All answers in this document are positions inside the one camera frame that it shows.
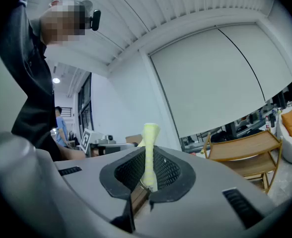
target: bottle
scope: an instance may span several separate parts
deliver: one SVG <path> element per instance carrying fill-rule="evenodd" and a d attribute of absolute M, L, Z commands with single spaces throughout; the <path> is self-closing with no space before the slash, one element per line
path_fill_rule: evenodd
<path fill-rule="evenodd" d="M 266 130 L 270 130 L 270 121 L 269 121 L 268 116 L 265 117 L 265 125 L 266 125 Z"/>
<path fill-rule="evenodd" d="M 273 114 L 273 117 L 274 117 L 274 122 L 276 122 L 276 111 L 275 111 L 275 108 L 272 109 L 272 114 Z"/>

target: white device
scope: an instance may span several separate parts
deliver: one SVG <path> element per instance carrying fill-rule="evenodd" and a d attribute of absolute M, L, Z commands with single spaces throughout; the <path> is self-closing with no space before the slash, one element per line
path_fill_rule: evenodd
<path fill-rule="evenodd" d="M 84 129 L 83 137 L 81 140 L 80 147 L 81 149 L 87 153 L 89 144 L 95 144 L 97 140 L 103 138 L 103 134 L 96 132 L 94 130 Z"/>

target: white chair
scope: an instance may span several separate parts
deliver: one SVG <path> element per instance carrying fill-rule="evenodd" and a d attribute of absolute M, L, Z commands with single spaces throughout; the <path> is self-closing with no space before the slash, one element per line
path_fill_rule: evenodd
<path fill-rule="evenodd" d="M 292 107 L 288 107 L 283 110 L 283 112 L 279 115 L 279 121 L 278 121 L 278 126 L 277 126 L 278 138 L 280 138 L 281 136 L 283 137 L 282 155 L 290 163 L 292 163 L 292 137 L 290 136 L 289 132 L 283 125 L 281 115 L 288 113 L 291 110 L 292 110 Z"/>

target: ceiling light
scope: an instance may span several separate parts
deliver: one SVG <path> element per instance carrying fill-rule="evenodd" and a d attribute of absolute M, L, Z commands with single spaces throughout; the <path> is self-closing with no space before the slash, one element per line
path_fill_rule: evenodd
<path fill-rule="evenodd" d="M 56 84 L 59 84 L 60 83 L 60 80 L 58 79 L 58 78 L 54 78 L 54 79 L 52 79 L 52 82 L 54 82 L 54 83 L 56 83 Z"/>

